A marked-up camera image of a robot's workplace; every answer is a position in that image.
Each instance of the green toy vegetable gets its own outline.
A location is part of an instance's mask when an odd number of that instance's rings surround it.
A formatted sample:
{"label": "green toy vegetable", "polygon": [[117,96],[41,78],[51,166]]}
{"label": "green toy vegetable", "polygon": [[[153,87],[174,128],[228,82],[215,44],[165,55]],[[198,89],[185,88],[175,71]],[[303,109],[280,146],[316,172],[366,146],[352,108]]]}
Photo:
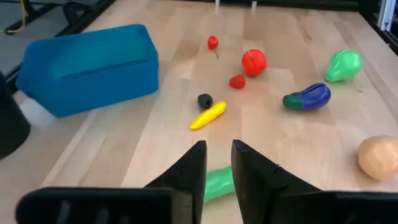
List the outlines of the green toy vegetable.
{"label": "green toy vegetable", "polygon": [[362,69],[362,59],[352,50],[340,50],[331,58],[325,80],[333,83],[354,77]]}
{"label": "green toy vegetable", "polygon": [[235,191],[232,167],[212,170],[207,173],[205,187],[205,203],[211,199],[230,194]]}

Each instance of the yellow cable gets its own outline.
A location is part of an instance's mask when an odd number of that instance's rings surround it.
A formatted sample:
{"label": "yellow cable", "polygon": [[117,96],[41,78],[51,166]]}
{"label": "yellow cable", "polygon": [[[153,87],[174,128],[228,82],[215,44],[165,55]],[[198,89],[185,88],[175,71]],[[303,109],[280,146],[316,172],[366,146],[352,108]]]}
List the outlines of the yellow cable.
{"label": "yellow cable", "polygon": [[23,0],[19,0],[19,2],[21,3],[22,25],[21,25],[20,28],[18,28],[18,29],[16,29],[16,30],[8,30],[7,33],[14,34],[14,33],[17,33],[17,32],[19,32],[19,31],[21,31],[21,30],[23,30],[23,29],[25,28],[25,23],[26,23],[26,21],[25,21],[25,16],[26,16],[25,4],[24,4],[24,1],[23,1]]}

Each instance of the wooden table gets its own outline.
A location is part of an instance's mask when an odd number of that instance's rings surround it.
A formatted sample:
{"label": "wooden table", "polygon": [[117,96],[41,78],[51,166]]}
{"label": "wooden table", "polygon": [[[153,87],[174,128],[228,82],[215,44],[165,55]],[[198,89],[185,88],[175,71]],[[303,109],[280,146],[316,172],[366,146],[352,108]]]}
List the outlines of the wooden table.
{"label": "wooden table", "polygon": [[[32,123],[26,143],[0,161],[0,217],[12,223],[26,192],[48,185],[142,187],[195,142],[208,145],[208,170],[231,163],[233,139],[244,142],[324,190],[398,191],[359,168],[356,150],[370,136],[398,136],[398,58],[356,12],[200,2],[118,0],[88,30],[134,23],[147,26],[159,51],[160,90],[63,119],[16,95]],[[219,59],[206,40],[220,40]],[[245,50],[265,52],[269,68],[246,87],[228,80],[242,73]],[[353,80],[331,84],[331,101],[312,112],[283,109],[285,94],[323,81],[331,56],[352,49],[363,57]],[[190,131],[209,93],[228,107],[216,121]],[[241,223],[236,196],[204,207],[203,223]]]}

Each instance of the black olive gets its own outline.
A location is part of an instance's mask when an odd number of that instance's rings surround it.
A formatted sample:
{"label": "black olive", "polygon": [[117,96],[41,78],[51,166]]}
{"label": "black olive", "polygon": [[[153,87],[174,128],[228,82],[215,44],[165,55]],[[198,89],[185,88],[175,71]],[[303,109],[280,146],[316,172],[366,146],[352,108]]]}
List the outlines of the black olive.
{"label": "black olive", "polygon": [[206,110],[213,105],[213,99],[209,94],[204,93],[198,96],[198,104],[200,108]]}

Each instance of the green pear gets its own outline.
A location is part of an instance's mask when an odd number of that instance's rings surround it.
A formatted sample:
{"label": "green pear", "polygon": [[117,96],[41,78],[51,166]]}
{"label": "green pear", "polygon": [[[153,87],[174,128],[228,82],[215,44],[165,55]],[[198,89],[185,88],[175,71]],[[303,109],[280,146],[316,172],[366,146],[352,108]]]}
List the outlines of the green pear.
{"label": "green pear", "polygon": [[331,58],[325,80],[329,83],[353,78],[362,70],[361,56],[352,50],[340,50]]}

